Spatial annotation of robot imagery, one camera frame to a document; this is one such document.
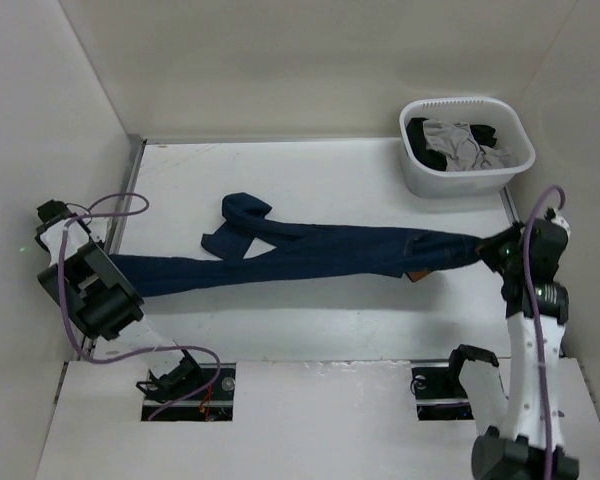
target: gray cloth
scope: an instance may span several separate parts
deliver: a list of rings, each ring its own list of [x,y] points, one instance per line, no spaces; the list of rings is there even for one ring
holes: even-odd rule
[[[422,124],[427,149],[447,157],[447,172],[490,170],[515,165],[511,151],[479,145],[471,135],[468,123],[425,120]]]

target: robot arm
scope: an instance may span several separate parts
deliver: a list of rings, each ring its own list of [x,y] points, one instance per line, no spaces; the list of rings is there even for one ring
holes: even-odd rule
[[[36,241],[51,255],[49,267],[38,281],[59,304],[58,252],[65,224],[74,217],[63,202],[51,200],[38,208],[43,224]],[[65,251],[65,290],[71,322],[90,339],[118,339],[129,350],[177,346],[158,335],[144,317],[142,297],[104,253],[106,228],[74,221],[68,227]],[[148,399],[167,402],[203,385],[206,381],[198,363],[184,350],[149,351],[140,357],[149,367],[149,380],[137,387]]]
[[[532,273],[540,307],[543,343],[537,345],[529,292],[522,277],[519,234],[514,226],[485,242],[483,260],[504,279],[507,327],[511,340],[509,397],[505,397],[495,354],[466,345],[449,359],[452,381],[467,393],[476,420],[478,438],[471,466],[476,480],[541,479],[546,449],[553,452],[555,480],[575,480],[579,465],[565,456],[558,414],[558,359],[568,318],[566,289],[553,281],[564,251],[568,224],[550,211],[536,219],[531,246]],[[547,391],[539,378],[537,348],[545,353]],[[547,445],[542,396],[551,406],[551,445]]]

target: cable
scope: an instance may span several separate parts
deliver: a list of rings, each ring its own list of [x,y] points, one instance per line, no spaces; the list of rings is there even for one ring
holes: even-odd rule
[[[544,413],[544,429],[545,429],[545,461],[544,461],[544,480],[551,480],[553,473],[553,433],[551,431],[551,405],[549,403],[549,387],[547,385],[547,365],[545,363],[546,357],[544,354],[544,335],[542,333],[542,323],[540,322],[540,307],[538,306],[538,299],[535,294],[535,287],[533,285],[533,279],[531,278],[531,258],[530,258],[530,246],[531,246],[531,233],[533,231],[533,222],[536,217],[540,215],[540,210],[544,206],[547,198],[554,191],[560,195],[560,206],[558,209],[564,207],[566,201],[566,195],[562,187],[558,185],[551,185],[548,187],[536,202],[535,206],[529,214],[529,220],[524,229],[522,252],[524,262],[524,280],[529,293],[529,299],[531,300],[531,308],[533,310],[533,325],[536,333],[536,345],[538,351],[538,376],[540,377],[540,397],[542,400],[542,410]]]
[[[202,401],[200,402],[200,406],[198,407],[200,413],[204,413],[204,421],[209,421],[209,416],[211,415],[211,395],[213,394],[213,387],[209,385],[207,388],[207,394],[204,396]]]
[[[65,205],[67,205],[68,207],[78,207],[82,210],[84,210],[87,213],[91,213],[91,210],[89,210],[87,207],[85,207],[84,205],[80,205],[79,203],[72,203],[72,202],[65,202]],[[91,222],[93,221],[92,218],[89,218],[89,223],[85,223],[86,226],[91,225]]]
[[[120,197],[139,198],[140,200],[142,200],[144,202],[144,206],[142,208],[140,208],[139,210],[135,210],[132,212],[126,212],[126,213],[92,213],[93,209],[95,207],[97,207],[98,205],[100,205],[105,200],[109,200],[111,198],[120,198]],[[111,195],[106,195],[106,196],[100,198],[99,200],[95,201],[92,205],[90,205],[88,208],[85,208],[85,210],[88,213],[86,213],[84,215],[78,215],[76,217],[71,217],[69,220],[67,220],[67,222],[64,224],[64,228],[62,229],[62,241],[60,243],[60,252],[58,253],[58,297],[60,300],[59,303],[60,303],[60,312],[62,314],[62,324],[64,325],[64,330],[67,334],[67,338],[69,339],[69,343],[71,344],[73,349],[78,353],[78,356],[81,359],[83,359],[89,363],[93,363],[95,365],[107,365],[107,364],[119,362],[126,358],[131,358],[131,357],[135,357],[137,355],[142,355],[145,353],[172,352],[175,350],[194,350],[197,352],[206,353],[207,355],[211,355],[213,357],[213,359],[216,361],[216,371],[213,374],[213,376],[211,377],[211,379],[207,383],[202,385],[201,387],[196,388],[194,391],[187,393],[186,395],[183,395],[179,398],[176,398],[175,400],[171,400],[170,402],[167,402],[164,405],[162,405],[160,408],[156,409],[148,418],[148,420],[151,421],[157,415],[164,412],[167,408],[169,408],[179,402],[182,402],[183,400],[187,400],[188,398],[190,398],[194,395],[197,395],[198,393],[200,393],[203,390],[207,389],[208,387],[212,386],[215,383],[215,381],[218,379],[218,377],[220,376],[220,370],[222,367],[222,365],[220,363],[220,357],[218,357],[218,355],[215,352],[213,352],[207,348],[204,348],[204,347],[198,347],[195,345],[182,345],[182,346],[178,345],[178,346],[170,346],[170,347],[140,348],[138,350],[133,350],[131,352],[124,353],[122,355],[118,355],[116,357],[111,357],[111,358],[106,358],[106,359],[96,359],[82,349],[80,342],[78,342],[78,339],[76,338],[75,334],[73,333],[71,319],[69,318],[69,308],[67,305],[67,291],[66,291],[65,283],[64,283],[65,255],[66,255],[66,251],[67,251],[67,241],[69,238],[69,227],[73,223],[75,223],[79,220],[87,219],[87,218],[91,218],[91,219],[93,219],[93,218],[112,218],[112,217],[129,217],[129,216],[133,216],[133,215],[140,215],[141,213],[146,212],[148,209],[149,209],[149,200],[146,197],[144,197],[143,195],[140,195],[139,193],[132,193],[132,192],[113,193]]]

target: blue jeans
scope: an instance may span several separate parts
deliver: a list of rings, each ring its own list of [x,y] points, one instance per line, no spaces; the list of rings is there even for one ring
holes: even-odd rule
[[[267,220],[272,207],[247,193],[222,200],[226,222],[202,246],[223,261],[111,255],[143,297],[198,288],[272,280],[372,273],[400,278],[447,270],[479,260],[480,239],[470,235],[395,227],[302,225]],[[244,258],[254,238],[274,247]]]

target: white plastic basket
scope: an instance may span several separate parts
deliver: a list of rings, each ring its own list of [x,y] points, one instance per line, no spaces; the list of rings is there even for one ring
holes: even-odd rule
[[[509,147],[517,165],[471,172],[439,172],[425,167],[413,154],[407,137],[407,124],[415,117],[491,125],[496,129],[496,148]],[[531,168],[536,159],[536,152],[515,110],[495,98],[438,98],[410,103],[400,114],[400,131],[404,142],[400,155],[407,186],[419,197],[459,197],[497,192],[516,174]]]

